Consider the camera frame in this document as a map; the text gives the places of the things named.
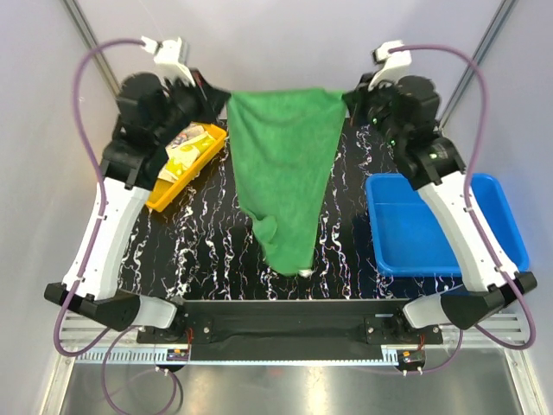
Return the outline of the green microfibre towel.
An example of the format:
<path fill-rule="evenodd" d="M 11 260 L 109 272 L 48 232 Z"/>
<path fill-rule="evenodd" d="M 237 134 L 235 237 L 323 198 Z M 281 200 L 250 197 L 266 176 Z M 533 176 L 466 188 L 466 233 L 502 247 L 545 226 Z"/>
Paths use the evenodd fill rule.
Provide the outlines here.
<path fill-rule="evenodd" d="M 284 276 L 307 271 L 346 116 L 342 93 L 234 92 L 226 109 L 238 204 L 264 261 Z"/>

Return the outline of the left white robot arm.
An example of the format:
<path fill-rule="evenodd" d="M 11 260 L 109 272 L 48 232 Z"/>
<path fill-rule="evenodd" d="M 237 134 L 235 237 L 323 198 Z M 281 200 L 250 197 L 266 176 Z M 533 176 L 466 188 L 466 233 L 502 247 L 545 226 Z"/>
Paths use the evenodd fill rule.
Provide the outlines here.
<path fill-rule="evenodd" d="M 167 145 L 193 122 L 215 123 L 229 97 L 196 68 L 189 80 L 160 80 L 153 73 L 124 80 L 84 238 L 66 276 L 46 286 L 47 301 L 116 331 L 155 327 L 167 342 L 186 334 L 187 322 L 175 304 L 120 290 L 119 267 L 137 216 L 168 161 Z"/>

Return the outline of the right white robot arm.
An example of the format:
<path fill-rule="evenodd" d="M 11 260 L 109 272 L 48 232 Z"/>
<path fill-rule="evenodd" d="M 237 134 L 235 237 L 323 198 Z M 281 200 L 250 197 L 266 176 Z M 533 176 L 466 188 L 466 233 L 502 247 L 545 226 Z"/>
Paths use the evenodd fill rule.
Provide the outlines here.
<path fill-rule="evenodd" d="M 343 99 L 352 125 L 370 125 L 388 141 L 397 171 L 435 216 L 461 269 L 460 287 L 405 304 L 392 321 L 399 341 L 413 342 L 431 325 L 470 329 L 536 289 L 533 273 L 508 258 L 466 186 L 465 163 L 435 119 L 440 96 L 431 80 L 365 73 Z"/>

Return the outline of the white red printed towel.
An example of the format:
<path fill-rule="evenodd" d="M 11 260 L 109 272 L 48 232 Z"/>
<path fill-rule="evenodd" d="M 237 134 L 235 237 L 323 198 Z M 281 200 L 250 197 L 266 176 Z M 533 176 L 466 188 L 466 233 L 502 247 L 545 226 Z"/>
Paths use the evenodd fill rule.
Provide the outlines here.
<path fill-rule="evenodd" d="M 182 130 L 171 142 L 173 147 L 186 143 L 201 134 L 205 133 L 206 129 L 202 124 L 192 123 L 189 127 Z"/>

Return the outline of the yellow patterned towel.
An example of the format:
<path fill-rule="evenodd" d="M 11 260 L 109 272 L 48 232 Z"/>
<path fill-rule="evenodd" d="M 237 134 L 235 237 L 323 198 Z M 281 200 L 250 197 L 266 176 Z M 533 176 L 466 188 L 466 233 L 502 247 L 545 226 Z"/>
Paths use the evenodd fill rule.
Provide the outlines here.
<path fill-rule="evenodd" d="M 166 182 L 176 182 L 214 143 L 215 138 L 208 132 L 175 147 L 170 143 L 166 147 L 168 161 L 158 178 Z"/>

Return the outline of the yellow plastic tray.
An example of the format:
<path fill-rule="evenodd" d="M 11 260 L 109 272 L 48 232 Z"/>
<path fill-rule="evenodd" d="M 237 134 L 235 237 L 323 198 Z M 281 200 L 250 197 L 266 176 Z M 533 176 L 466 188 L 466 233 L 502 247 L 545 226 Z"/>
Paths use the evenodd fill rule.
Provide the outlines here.
<path fill-rule="evenodd" d="M 166 208 L 224 147 L 227 137 L 227 133 L 224 129 L 215 124 L 195 124 L 203 125 L 206 132 L 215 138 L 215 143 L 201 155 L 192 167 L 176 182 L 166 182 L 157 177 L 155 187 L 146 202 L 146 206 L 149 209 L 161 212 Z"/>

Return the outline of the blue plastic bin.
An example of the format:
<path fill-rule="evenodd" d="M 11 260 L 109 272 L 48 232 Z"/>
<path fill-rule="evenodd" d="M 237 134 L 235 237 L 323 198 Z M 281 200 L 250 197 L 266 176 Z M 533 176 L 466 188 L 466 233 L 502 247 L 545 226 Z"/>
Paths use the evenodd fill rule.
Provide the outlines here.
<path fill-rule="evenodd" d="M 472 190 L 496 239 L 520 271 L 530 259 L 497 178 L 478 173 Z M 378 272 L 386 277 L 459 278 L 460 267 L 435 216 L 398 173 L 365 181 L 365 194 Z"/>

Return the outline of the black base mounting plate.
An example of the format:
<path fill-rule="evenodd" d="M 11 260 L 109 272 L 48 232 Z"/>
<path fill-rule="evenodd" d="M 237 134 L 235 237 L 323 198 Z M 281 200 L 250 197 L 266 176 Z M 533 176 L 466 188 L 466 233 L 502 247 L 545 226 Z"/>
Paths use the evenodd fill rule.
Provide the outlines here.
<path fill-rule="evenodd" d="M 179 331 L 138 333 L 142 344 L 189 346 L 195 364 L 392 364 L 393 348 L 443 343 L 439 324 L 403 329 L 403 299 L 186 301 Z"/>

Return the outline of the aluminium frame rail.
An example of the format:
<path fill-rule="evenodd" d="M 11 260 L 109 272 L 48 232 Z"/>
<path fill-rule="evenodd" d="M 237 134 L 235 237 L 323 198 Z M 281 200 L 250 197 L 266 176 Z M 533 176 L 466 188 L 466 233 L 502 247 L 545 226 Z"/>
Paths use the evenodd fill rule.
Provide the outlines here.
<path fill-rule="evenodd" d="M 494 335 L 503 342 L 519 346 L 528 334 L 521 319 L 510 313 L 486 319 L 478 329 L 460 332 L 452 325 L 435 326 L 406 342 L 386 335 L 368 322 L 358 326 L 352 337 L 324 334 L 321 337 L 240 337 L 233 335 L 222 342 L 215 339 L 215 325 L 201 324 L 191 338 L 176 342 L 150 340 L 147 332 L 133 329 L 125 335 L 112 331 L 98 343 L 93 338 L 101 328 L 70 314 L 62 325 L 60 343 L 77 354 L 77 362 L 134 365 L 157 364 L 177 367 L 217 366 L 287 366 L 287 367 L 397 367 L 410 370 L 429 368 L 433 350 L 452 356 L 457 346 L 494 348 Z"/>

